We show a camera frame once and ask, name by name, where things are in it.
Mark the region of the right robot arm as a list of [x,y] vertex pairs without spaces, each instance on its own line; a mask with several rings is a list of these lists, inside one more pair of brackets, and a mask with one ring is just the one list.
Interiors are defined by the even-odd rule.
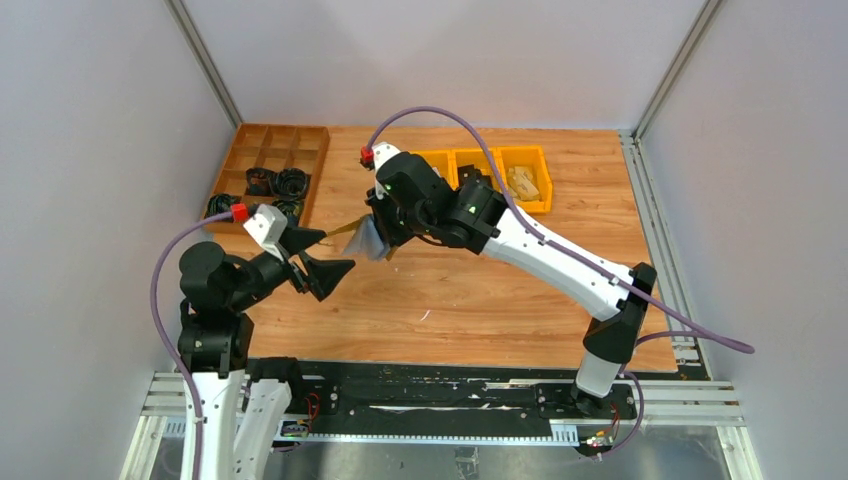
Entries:
[[388,258],[418,238],[503,261],[565,293],[591,316],[569,402],[589,418],[607,409],[614,380],[636,348],[655,268],[594,255],[510,207],[485,181],[474,178],[454,189],[422,156],[391,144],[375,146],[362,162],[375,174],[366,198],[369,255]]

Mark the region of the yellow leather card holder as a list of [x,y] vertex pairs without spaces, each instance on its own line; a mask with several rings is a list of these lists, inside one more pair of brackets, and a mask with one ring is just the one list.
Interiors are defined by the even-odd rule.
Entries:
[[327,232],[325,239],[349,232],[352,236],[341,250],[343,256],[364,255],[370,261],[390,261],[398,249],[382,236],[374,214],[363,215],[357,220]]

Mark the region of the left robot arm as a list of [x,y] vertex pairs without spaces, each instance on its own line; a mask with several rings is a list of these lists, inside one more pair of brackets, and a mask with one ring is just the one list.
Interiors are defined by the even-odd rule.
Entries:
[[247,311],[286,283],[323,301],[355,263],[297,255],[296,262],[268,252],[245,259],[213,241],[181,255],[184,299],[176,350],[186,370],[191,422],[182,478],[261,478],[283,414],[307,400],[296,358],[250,359],[254,323]]

